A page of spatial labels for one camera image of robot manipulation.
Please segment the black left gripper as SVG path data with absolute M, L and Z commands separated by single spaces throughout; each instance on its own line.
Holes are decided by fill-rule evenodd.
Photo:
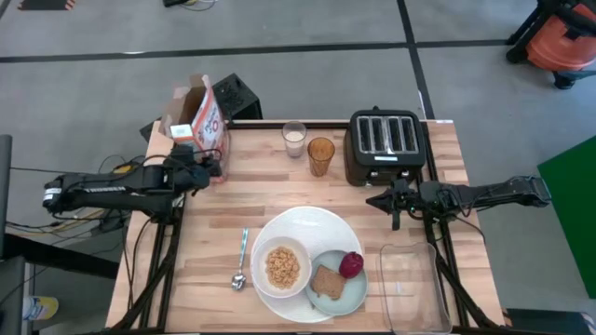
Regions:
M 210 168 L 210 162 L 220 162 L 221 151 L 207 151 L 204 159 L 197 162 L 195 158 L 177 157 L 179 169 L 174 173 L 174 189 L 176 191 L 198 191 L 210 186 L 210 180 L 222 180 L 224 174 L 220 169 Z

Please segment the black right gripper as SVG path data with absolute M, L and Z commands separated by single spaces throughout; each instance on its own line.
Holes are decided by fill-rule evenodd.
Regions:
M 419 190 L 416 191 L 409 186 L 406 180 L 396 180 L 394 181 L 394 194 L 391 191 L 385 191 L 382 194 L 367 198 L 366 203 L 386 214 L 406 211 L 411 217 L 414 217 L 416 211 L 421 211 L 423 214 L 439 217 L 439 189 L 440 183 L 438 181 L 422 182 Z

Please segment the orange and white cereal box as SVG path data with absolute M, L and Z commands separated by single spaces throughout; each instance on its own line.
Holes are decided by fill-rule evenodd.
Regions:
M 189 85 L 186 87 L 191 86 L 191 77 L 194 75 L 196 74 L 189 77 Z M 190 123 L 173 125 L 169 126 L 169 130 L 162 130 L 162 122 L 165 120 L 162 114 L 159 132 L 172 139 L 175 144 L 192 147 L 196 161 L 204 158 L 204 153 L 207 151 L 221 151 L 222 159 L 216 163 L 223 172 L 223 179 L 212 180 L 221 183 L 227 179 L 230 136 L 223 113 L 215 102 L 210 78 L 206 74 L 201 75 L 201 81 L 207 90 L 207 97 L 202 99 L 195 119 Z

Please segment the red apple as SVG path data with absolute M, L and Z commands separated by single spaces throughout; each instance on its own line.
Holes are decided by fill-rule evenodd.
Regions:
M 346 278 L 351 279 L 357 276 L 364 267 L 364 258 L 355 251 L 346 253 L 342 258 L 339 265 L 339 274 Z

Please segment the brown toast slice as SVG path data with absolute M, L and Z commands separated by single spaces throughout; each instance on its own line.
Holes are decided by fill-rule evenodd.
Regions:
M 339 273 L 329 269 L 324 265 L 320 265 L 314 277 L 311 279 L 310 287 L 317 294 L 327 295 L 333 301 L 341 298 L 346 279 Z

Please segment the metal spoon with teal handle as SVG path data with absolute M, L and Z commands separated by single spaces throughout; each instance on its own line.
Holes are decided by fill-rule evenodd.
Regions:
M 244 288 L 246 282 L 246 276 L 243 274 L 243 264 L 244 258 L 246 254 L 246 248 L 248 244 L 248 237 L 249 237 L 249 229 L 244 228 L 242 232 L 242 239 L 241 239 L 241 248 L 238 260 L 238 270 L 232 276 L 231 287 L 234 291 L 241 291 Z

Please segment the black four-slot toaster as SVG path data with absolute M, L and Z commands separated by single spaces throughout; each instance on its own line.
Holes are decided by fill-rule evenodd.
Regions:
M 416 114 L 373 107 L 350 117 L 344 136 L 344 163 L 351 185 L 412 181 L 426 161 L 426 141 Z

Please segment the black plastic crate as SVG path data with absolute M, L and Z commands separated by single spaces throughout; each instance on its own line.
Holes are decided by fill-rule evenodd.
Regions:
M 169 126 L 187 124 L 195 119 L 202 99 L 207 97 L 201 77 L 201 74 L 192 76 L 190 87 L 178 87 L 174 91 L 174 98 L 163 114 L 165 120 L 162 122 L 162 130 L 169 130 Z M 260 99 L 237 74 L 229 74 L 215 83 L 212 90 L 224 120 L 234 122 L 263 119 Z

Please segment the amber glass tumbler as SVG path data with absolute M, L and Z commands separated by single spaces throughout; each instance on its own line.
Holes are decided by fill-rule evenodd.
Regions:
M 318 137 L 308 143 L 307 153 L 311 174 L 315 177 L 321 177 L 328 171 L 335 154 L 335 147 L 331 140 Z

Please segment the clear glass of milk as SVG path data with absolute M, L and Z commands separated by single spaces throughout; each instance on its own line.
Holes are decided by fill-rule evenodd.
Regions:
M 282 128 L 282 138 L 289 157 L 297 158 L 304 152 L 307 129 L 298 121 L 287 122 Z

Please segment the white woven round placemat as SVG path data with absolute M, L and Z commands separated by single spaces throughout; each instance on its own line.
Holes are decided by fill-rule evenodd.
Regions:
M 296 207 L 277 215 L 257 235 L 251 254 L 265 239 L 276 236 L 287 236 L 301 242 L 309 253 L 311 264 L 318 255 L 328 250 L 363 252 L 350 225 L 324 208 Z M 333 318 L 333 315 L 324 314 L 312 305 L 306 295 L 306 287 L 297 295 L 286 299 L 271 298 L 257 287 L 255 289 L 262 302 L 273 313 L 286 320 L 311 324 Z

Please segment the clear plastic tray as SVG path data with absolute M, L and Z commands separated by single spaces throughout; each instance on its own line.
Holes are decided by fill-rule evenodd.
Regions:
M 395 335 L 448 335 L 453 328 L 428 243 L 386 244 L 376 259 L 386 326 Z

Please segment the pale green plate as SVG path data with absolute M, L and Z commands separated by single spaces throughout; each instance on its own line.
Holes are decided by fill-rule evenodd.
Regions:
M 339 273 L 339 265 L 345 255 L 346 252 L 342 250 L 328 250 L 312 260 L 312 275 L 305 292 L 312 305 L 327 315 L 338 316 L 351 314 L 365 301 L 368 290 L 368 279 L 364 269 L 357 276 L 346 280 L 343 294 L 338 300 L 333 301 L 327 295 L 318 297 L 310 287 L 311 279 L 320 265 L 324 265 Z

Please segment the pink ceramic bowl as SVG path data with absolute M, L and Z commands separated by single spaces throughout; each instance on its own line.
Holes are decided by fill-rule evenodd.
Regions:
M 264 295 L 286 299 L 308 284 L 312 264 L 305 246 L 287 236 L 265 239 L 251 253 L 252 282 Z

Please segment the green floor mat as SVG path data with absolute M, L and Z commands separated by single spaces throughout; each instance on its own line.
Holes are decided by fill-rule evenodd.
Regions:
M 596 300 L 596 135 L 538 165 L 590 298 Z

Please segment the yellow and white floor object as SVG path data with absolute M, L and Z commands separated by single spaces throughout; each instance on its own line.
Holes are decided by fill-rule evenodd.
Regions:
M 60 303 L 54 297 L 25 296 L 22 300 L 22 320 L 49 320 L 58 312 L 59 307 Z

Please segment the orange shop vacuum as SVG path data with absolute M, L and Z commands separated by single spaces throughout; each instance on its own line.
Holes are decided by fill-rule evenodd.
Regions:
M 510 63 L 529 62 L 551 72 L 566 90 L 596 76 L 596 0 L 536 0 L 536 7 L 507 40 Z

